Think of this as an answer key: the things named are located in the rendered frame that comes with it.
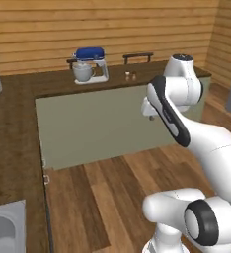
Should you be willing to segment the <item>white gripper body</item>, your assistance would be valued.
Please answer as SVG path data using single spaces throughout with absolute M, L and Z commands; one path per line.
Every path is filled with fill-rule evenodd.
M 156 117 L 158 115 L 158 113 L 152 107 L 152 105 L 150 104 L 147 98 L 143 99 L 142 106 L 141 106 L 141 113 L 145 117 Z

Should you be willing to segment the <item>grey-green kitchen island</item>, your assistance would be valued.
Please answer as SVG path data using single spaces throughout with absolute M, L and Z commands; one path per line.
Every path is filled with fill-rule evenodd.
M 161 119 L 141 114 L 145 86 L 36 100 L 41 159 L 63 169 L 173 144 Z

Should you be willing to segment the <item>blue and white stand mixer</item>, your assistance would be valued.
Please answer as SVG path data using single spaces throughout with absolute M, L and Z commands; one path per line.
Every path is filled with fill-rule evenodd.
M 73 54 L 73 73 L 78 85 L 102 83 L 109 80 L 109 72 L 105 61 L 105 51 L 101 47 L 80 47 Z M 97 75 L 91 63 L 96 63 L 102 69 L 102 75 Z

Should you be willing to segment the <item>grey steel sink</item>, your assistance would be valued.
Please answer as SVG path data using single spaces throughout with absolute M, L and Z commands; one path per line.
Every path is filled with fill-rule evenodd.
M 0 253 L 27 253 L 26 201 L 0 205 Z

